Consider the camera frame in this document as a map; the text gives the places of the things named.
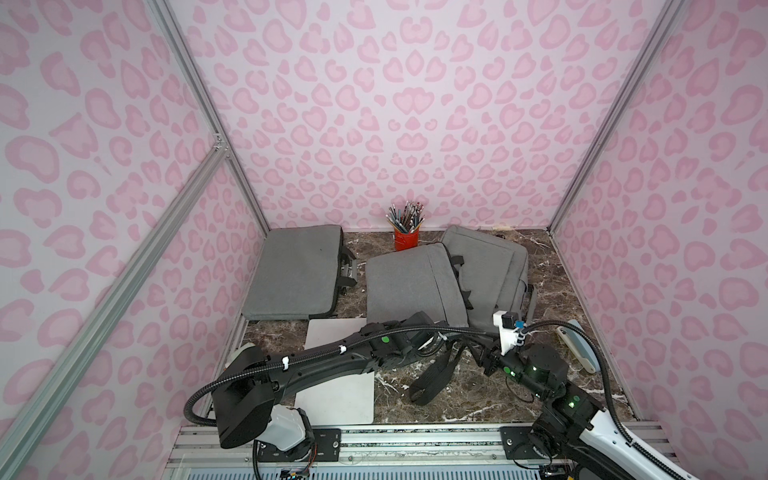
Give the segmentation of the grey laptop bag with strap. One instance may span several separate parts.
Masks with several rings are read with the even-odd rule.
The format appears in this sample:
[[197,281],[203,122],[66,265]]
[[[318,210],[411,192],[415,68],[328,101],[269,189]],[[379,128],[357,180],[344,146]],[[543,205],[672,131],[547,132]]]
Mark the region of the grey laptop bag with strap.
[[[366,263],[367,321],[385,323],[426,313],[435,326],[469,326],[467,310],[445,246],[433,243],[380,255]],[[424,406],[452,380],[467,349],[457,333],[439,332],[446,340],[434,362],[409,387],[411,403]]]

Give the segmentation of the grey laptop sleeve top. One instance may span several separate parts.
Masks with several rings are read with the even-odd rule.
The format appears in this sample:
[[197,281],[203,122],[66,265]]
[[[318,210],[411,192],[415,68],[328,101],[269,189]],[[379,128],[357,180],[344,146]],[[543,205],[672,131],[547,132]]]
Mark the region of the grey laptop sleeve top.
[[341,226],[274,229],[242,315],[250,322],[327,318],[357,281],[357,259],[344,243]]

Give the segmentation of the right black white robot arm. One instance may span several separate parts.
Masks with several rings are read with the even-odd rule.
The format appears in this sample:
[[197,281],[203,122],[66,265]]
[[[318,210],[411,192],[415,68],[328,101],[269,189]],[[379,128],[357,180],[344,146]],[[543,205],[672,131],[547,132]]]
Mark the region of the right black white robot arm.
[[[692,479],[618,419],[604,355],[580,327],[563,321],[525,324],[498,311],[498,347],[490,354],[492,370],[501,370],[541,402],[542,411],[528,438],[531,448],[547,459],[562,455],[598,479]],[[602,375],[604,401],[568,379],[569,366],[548,344],[526,337],[545,327],[559,327],[581,337],[593,352]]]

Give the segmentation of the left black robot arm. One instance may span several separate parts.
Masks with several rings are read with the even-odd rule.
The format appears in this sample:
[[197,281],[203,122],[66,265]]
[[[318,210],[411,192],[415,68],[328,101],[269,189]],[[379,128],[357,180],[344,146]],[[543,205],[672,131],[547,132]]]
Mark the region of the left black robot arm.
[[410,365],[426,356],[421,347],[434,336],[480,349],[498,344],[489,333],[436,323],[418,312],[405,320],[367,324],[301,352],[268,354],[249,347],[186,400],[183,415],[194,425],[216,428],[222,448],[239,447],[267,431],[272,409],[284,397],[337,378]]

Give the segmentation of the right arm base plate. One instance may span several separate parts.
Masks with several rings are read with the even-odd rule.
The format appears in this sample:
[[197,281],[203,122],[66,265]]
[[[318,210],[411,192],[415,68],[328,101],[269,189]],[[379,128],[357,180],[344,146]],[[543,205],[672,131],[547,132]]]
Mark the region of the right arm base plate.
[[560,453],[546,432],[532,426],[503,426],[499,433],[507,460],[549,462]]

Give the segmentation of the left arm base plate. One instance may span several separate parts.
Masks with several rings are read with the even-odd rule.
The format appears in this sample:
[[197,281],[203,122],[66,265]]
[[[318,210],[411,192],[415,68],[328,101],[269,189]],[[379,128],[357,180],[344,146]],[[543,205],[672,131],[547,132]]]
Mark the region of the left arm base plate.
[[262,446],[259,460],[265,462],[337,462],[340,456],[342,431],[338,428],[316,429],[287,452],[276,447]]

